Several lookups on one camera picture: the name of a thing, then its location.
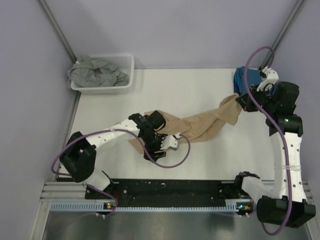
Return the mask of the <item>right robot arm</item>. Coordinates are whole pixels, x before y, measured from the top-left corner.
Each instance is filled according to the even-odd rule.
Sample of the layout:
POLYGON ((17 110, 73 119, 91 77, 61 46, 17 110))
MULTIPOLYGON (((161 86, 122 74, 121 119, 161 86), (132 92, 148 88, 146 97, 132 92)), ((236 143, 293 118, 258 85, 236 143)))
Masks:
POLYGON ((316 206, 308 203, 302 181, 300 146, 303 136, 302 118, 294 113, 299 86, 286 81, 258 85, 236 99, 246 112, 267 113, 266 125, 273 148, 274 183, 268 190, 257 174, 240 172, 233 192, 239 198, 247 195, 256 204, 261 223, 299 228, 316 215, 316 206))

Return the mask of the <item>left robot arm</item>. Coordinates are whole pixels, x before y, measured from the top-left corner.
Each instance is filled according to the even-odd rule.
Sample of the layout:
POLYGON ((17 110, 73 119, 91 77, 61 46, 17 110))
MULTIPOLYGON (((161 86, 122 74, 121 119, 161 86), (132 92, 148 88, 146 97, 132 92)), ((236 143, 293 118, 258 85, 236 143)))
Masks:
POLYGON ((155 110, 149 115, 134 113, 118 124, 95 133, 71 135, 59 160, 76 183, 85 183, 96 188, 102 198, 109 198, 114 191, 111 180, 96 167, 99 154, 118 142, 138 140, 142 142, 143 158, 151 162, 166 156, 170 136, 158 133, 166 126, 163 115, 155 110))

